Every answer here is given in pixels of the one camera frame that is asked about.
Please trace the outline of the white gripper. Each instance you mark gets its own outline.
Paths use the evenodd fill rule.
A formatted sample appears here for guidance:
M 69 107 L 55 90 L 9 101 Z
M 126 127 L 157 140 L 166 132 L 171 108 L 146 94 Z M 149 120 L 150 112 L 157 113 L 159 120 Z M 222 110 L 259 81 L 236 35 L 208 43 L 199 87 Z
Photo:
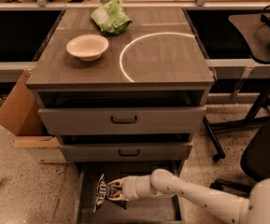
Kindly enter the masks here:
M 125 177 L 124 179 L 119 178 L 110 181 L 110 186 L 121 186 L 121 194 L 119 193 L 118 195 L 111 196 L 109 200 L 114 202 L 128 202 L 138 200 L 139 195 L 136 190 L 136 180 L 136 176 L 130 175 Z

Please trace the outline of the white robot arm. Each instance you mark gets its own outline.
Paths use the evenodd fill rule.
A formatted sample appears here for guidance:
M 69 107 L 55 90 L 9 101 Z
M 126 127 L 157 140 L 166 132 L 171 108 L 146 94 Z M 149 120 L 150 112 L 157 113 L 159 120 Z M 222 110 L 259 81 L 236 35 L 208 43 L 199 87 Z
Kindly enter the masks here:
M 227 224 L 270 224 L 270 178 L 257 183 L 248 198 L 185 182 L 165 169 L 129 175 L 108 183 L 111 201 L 180 196 Z

